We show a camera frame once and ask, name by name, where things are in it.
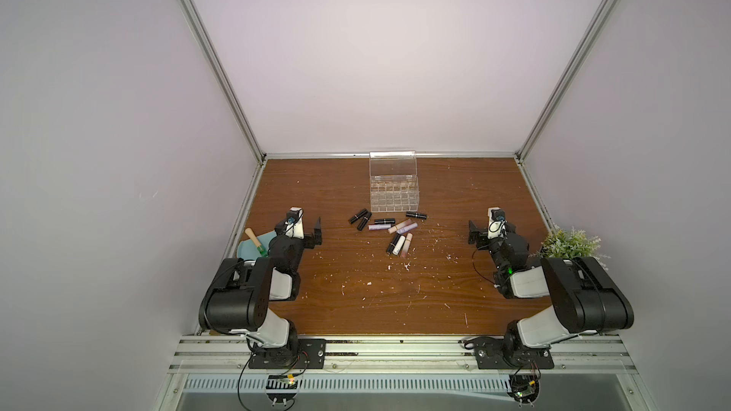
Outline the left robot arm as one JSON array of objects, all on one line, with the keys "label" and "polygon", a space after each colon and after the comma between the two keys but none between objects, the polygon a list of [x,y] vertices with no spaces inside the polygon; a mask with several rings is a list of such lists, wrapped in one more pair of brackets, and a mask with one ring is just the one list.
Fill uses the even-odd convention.
[{"label": "left robot arm", "polygon": [[304,252],[323,243],[322,225],[304,232],[303,211],[293,207],[265,245],[245,230],[254,252],[224,260],[199,308],[199,325],[223,335],[243,336],[252,353],[267,362],[293,363],[299,347],[295,324],[270,309],[271,302],[293,302],[301,287],[299,266]]}]

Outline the white lip balm tube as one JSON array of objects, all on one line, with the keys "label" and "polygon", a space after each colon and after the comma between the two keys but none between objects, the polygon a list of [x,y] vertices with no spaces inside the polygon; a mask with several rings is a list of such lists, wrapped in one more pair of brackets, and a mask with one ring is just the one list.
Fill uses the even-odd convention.
[{"label": "white lip balm tube", "polygon": [[392,250],[392,254],[395,256],[398,256],[399,253],[401,252],[401,249],[404,246],[404,243],[405,243],[405,235],[400,235],[394,249]]}]

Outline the aluminium front rail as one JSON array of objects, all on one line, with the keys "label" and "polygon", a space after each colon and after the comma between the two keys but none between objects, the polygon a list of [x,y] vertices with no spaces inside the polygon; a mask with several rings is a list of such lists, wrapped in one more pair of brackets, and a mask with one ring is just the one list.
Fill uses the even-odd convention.
[{"label": "aluminium front rail", "polygon": [[[501,359],[485,348],[472,347],[458,335],[338,336],[323,335],[301,341],[303,352],[296,360],[314,373],[466,374],[540,372],[570,374],[635,374],[637,368],[617,335],[579,336],[554,344],[544,359],[523,366],[502,366]],[[251,356],[247,341],[232,336],[185,336],[171,360],[169,373],[234,373]]]}]

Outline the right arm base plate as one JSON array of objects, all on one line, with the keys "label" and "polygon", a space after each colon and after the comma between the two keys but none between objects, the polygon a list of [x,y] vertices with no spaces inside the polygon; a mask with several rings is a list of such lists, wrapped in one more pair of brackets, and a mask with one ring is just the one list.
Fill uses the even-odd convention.
[{"label": "right arm base plate", "polygon": [[460,340],[470,351],[479,369],[552,369],[555,363],[548,348],[530,348],[513,339],[479,336]]}]

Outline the pink lip gloss tube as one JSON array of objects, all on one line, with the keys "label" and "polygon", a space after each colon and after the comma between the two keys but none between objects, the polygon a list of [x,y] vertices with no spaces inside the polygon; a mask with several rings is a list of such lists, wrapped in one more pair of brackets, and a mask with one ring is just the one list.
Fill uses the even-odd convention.
[{"label": "pink lip gloss tube", "polygon": [[402,247],[402,249],[400,251],[400,256],[402,258],[407,257],[407,253],[409,253],[409,248],[410,248],[410,245],[411,245],[412,238],[413,238],[413,234],[412,233],[408,233],[407,236],[405,236],[405,243],[403,244],[403,247]]}]

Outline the lilac lip tube right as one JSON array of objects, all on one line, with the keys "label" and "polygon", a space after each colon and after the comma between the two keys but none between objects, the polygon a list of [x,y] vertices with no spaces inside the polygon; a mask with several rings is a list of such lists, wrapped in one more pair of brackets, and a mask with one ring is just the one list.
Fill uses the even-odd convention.
[{"label": "lilac lip tube right", "polygon": [[410,232],[411,230],[414,230],[415,228],[418,228],[419,224],[412,223],[407,226],[404,226],[403,228],[400,228],[397,230],[397,233],[399,234],[406,234],[407,232]]}]

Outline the clear acrylic lipstick organizer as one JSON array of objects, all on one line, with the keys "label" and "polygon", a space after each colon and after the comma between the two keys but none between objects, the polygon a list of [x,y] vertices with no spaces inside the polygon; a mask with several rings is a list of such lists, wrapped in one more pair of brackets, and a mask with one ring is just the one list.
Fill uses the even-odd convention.
[{"label": "clear acrylic lipstick organizer", "polygon": [[417,211],[420,191],[416,152],[371,152],[369,194],[372,212]]}]

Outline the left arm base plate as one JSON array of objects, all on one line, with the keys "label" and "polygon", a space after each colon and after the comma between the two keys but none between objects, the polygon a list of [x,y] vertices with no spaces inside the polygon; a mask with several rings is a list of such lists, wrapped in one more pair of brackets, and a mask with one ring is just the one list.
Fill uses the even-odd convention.
[{"label": "left arm base plate", "polygon": [[283,347],[255,347],[249,360],[251,369],[323,369],[327,341],[325,339],[294,339]]}]

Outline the teal dustpan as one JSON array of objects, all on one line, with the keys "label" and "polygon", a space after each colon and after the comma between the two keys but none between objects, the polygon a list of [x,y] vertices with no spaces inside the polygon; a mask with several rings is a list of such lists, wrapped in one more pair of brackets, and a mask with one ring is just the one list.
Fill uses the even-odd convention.
[{"label": "teal dustpan", "polygon": [[268,257],[270,241],[276,237],[275,231],[263,235],[256,235],[251,228],[245,230],[243,241],[236,249],[236,257],[245,261],[256,260],[259,257]]}]

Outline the potted green plant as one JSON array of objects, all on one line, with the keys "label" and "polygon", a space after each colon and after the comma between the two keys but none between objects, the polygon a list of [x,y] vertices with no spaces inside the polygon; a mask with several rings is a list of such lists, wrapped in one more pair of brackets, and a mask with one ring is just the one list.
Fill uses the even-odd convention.
[{"label": "potted green plant", "polygon": [[603,269],[608,270],[605,263],[607,255],[599,253],[601,243],[599,236],[590,236],[585,230],[576,228],[565,230],[555,226],[542,242],[538,256],[565,260],[591,257],[596,259]]}]

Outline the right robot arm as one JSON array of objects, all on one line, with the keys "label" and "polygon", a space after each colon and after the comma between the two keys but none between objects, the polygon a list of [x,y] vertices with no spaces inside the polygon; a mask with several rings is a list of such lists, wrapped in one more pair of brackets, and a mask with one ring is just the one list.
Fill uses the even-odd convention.
[{"label": "right robot arm", "polygon": [[529,243],[491,213],[487,228],[468,223],[468,243],[486,251],[496,266],[492,283],[508,299],[550,298],[551,306],[508,324],[501,338],[481,336],[464,341],[479,360],[499,358],[509,366],[535,361],[546,365],[550,346],[584,333],[625,330],[634,325],[634,310],[594,257],[542,258],[528,264]]}]

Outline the peach lip gloss tube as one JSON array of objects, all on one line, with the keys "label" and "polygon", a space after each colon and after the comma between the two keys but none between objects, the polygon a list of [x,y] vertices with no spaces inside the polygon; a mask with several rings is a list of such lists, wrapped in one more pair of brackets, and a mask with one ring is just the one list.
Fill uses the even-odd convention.
[{"label": "peach lip gloss tube", "polygon": [[408,226],[410,223],[411,223],[411,220],[410,219],[407,219],[407,220],[405,220],[405,221],[403,221],[403,222],[401,222],[401,223],[399,223],[399,224],[397,224],[397,225],[392,226],[391,228],[389,228],[388,229],[388,233],[394,233],[397,230],[399,230],[401,228],[404,228],[405,226]]}]

